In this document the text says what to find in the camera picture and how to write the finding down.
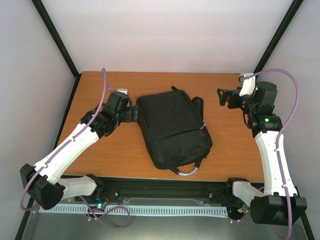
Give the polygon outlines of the black student backpack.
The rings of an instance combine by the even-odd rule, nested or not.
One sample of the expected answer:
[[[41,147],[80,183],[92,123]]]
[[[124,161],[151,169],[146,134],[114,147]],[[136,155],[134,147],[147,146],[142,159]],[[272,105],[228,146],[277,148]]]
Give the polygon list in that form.
[[[203,104],[182,89],[140,96],[136,100],[137,123],[148,154],[159,170],[192,176],[213,146],[203,120]]]

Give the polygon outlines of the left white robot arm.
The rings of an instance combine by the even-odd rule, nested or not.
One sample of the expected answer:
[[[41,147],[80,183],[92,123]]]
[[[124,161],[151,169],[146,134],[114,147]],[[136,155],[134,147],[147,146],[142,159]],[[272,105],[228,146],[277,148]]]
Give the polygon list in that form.
[[[137,121],[138,108],[132,105],[129,91],[119,88],[110,93],[106,103],[88,111],[73,132],[50,154],[34,165],[26,163],[20,169],[24,194],[44,210],[61,200],[88,196],[92,201],[103,198],[104,188],[92,174],[63,179],[66,169],[91,145],[110,136],[121,123]]]

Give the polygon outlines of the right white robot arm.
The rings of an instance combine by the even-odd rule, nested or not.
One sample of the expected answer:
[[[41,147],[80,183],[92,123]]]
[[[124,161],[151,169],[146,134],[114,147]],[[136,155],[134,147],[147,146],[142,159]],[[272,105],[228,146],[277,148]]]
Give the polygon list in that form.
[[[254,223],[287,226],[303,214],[307,201],[298,195],[289,173],[284,136],[280,133],[282,121],[273,113],[277,93],[273,83],[248,79],[235,90],[217,90],[221,106],[242,110],[245,124],[258,146],[264,174],[263,190],[245,178],[230,177],[226,194],[249,207]]]

